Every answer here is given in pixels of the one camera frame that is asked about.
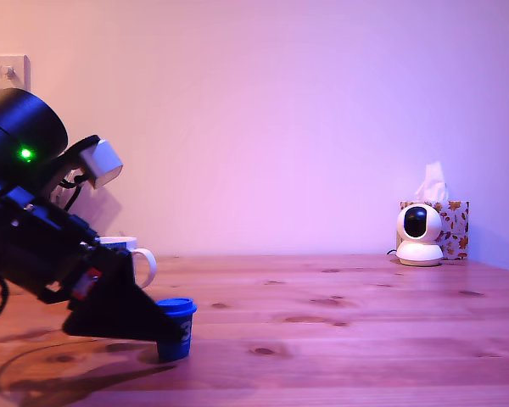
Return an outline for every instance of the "white security camera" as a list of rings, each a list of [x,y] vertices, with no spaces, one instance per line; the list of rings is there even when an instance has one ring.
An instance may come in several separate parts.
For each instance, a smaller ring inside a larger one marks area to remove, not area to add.
[[[435,242],[441,233],[438,212],[424,203],[403,208],[398,215],[398,233],[404,239],[396,256],[404,265],[438,265],[443,252]]]

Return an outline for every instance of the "table surface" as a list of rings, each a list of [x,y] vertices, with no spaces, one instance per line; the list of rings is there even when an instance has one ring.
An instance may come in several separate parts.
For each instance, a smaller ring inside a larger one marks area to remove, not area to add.
[[[158,364],[154,343],[68,337],[65,304],[14,287],[0,406],[509,406],[507,270],[392,255],[162,258],[145,291],[195,299],[189,358]]]

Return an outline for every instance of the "blue lid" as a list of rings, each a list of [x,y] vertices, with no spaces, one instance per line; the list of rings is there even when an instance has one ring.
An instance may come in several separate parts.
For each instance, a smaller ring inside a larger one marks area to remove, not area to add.
[[[191,298],[166,298],[157,301],[156,304],[171,316],[183,316],[196,311],[196,304]]]

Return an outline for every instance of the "light switch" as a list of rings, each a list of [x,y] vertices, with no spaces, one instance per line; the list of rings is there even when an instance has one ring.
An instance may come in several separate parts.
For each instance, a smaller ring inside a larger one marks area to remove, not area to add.
[[[0,91],[9,87],[28,91],[27,65],[25,55],[0,55]]]

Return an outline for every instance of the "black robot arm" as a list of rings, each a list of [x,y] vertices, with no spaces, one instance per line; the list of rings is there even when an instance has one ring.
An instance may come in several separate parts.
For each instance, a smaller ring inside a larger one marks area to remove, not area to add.
[[[71,170],[101,187],[122,168],[97,136],[59,155],[66,144],[43,101],[18,89],[0,93],[0,282],[45,304],[69,301],[70,335],[180,341],[182,329],[136,285],[130,252],[101,246],[83,219],[48,200]]]

